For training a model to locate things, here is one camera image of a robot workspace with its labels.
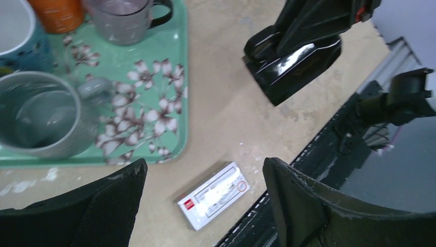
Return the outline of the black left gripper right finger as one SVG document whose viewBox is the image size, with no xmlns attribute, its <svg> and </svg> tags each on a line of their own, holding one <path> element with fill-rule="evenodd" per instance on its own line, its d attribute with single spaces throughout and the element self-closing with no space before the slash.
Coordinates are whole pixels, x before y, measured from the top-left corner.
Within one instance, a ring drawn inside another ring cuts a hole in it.
<svg viewBox="0 0 436 247">
<path fill-rule="evenodd" d="M 264 160 L 281 246 L 435 246 L 435 213 L 412 213 L 350 197 L 291 167 Z"/>
</svg>

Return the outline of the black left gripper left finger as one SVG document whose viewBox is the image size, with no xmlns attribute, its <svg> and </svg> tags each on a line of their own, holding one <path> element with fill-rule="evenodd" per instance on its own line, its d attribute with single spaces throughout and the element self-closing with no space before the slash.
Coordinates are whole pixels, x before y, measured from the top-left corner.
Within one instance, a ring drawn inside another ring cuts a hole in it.
<svg viewBox="0 0 436 247">
<path fill-rule="evenodd" d="M 128 246 L 147 170 L 141 158 L 56 197 L 1 210 L 1 246 Z"/>
</svg>

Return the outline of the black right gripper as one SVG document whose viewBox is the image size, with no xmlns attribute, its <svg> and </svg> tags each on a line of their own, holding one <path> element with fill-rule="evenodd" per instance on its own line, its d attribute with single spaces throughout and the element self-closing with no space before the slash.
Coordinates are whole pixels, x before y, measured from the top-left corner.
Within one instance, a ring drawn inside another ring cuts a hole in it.
<svg viewBox="0 0 436 247">
<path fill-rule="evenodd" d="M 279 33 L 276 53 L 343 33 L 370 19 L 381 0 L 287 1 L 274 27 Z"/>
</svg>

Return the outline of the black mug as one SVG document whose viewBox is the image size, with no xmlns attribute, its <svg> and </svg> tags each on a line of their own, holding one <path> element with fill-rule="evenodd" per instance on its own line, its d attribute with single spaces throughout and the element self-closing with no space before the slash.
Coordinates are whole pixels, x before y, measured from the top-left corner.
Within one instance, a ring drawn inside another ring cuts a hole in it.
<svg viewBox="0 0 436 247">
<path fill-rule="evenodd" d="M 252 36 L 242 57 L 247 69 L 274 106 L 297 93 L 338 59 L 342 51 L 339 35 L 308 43 L 278 55 L 274 45 L 279 33 L 268 26 Z"/>
</svg>

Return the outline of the grey ribbed mug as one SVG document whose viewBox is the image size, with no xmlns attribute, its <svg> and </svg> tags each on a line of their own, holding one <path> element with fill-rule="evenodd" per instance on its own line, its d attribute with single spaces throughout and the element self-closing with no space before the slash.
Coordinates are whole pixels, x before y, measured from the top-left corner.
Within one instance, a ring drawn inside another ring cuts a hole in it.
<svg viewBox="0 0 436 247">
<path fill-rule="evenodd" d="M 73 87 L 53 74 L 27 71 L 1 77 L 1 147 L 41 158 L 68 158 L 98 136 L 98 106 L 111 101 L 105 78 Z"/>
</svg>

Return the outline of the blue mug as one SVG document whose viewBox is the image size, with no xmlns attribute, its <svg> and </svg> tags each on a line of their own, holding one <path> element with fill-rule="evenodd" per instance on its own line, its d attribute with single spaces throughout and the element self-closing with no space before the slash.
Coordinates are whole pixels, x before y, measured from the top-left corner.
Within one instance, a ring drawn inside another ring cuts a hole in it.
<svg viewBox="0 0 436 247">
<path fill-rule="evenodd" d="M 18 70 L 51 73 L 48 34 L 27 1 L 1 0 L 1 76 Z"/>
</svg>

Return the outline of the lilac mug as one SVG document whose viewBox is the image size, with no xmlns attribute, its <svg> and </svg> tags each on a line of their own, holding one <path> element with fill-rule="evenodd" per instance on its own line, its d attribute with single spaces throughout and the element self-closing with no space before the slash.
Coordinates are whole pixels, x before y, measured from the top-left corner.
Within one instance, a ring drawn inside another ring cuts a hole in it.
<svg viewBox="0 0 436 247">
<path fill-rule="evenodd" d="M 82 1 L 96 32 L 106 41 L 130 46 L 141 42 L 147 30 L 167 23 L 173 16 L 172 1 Z M 154 6 L 164 6 L 168 13 L 152 17 Z"/>
</svg>

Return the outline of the orange mug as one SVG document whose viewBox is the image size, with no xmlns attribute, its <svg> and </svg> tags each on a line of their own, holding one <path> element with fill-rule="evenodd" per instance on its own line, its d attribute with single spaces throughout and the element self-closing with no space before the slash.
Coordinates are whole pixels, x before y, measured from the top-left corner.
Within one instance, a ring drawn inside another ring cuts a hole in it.
<svg viewBox="0 0 436 247">
<path fill-rule="evenodd" d="M 44 29 L 50 34 L 77 29 L 85 18 L 80 0 L 28 0 Z"/>
</svg>

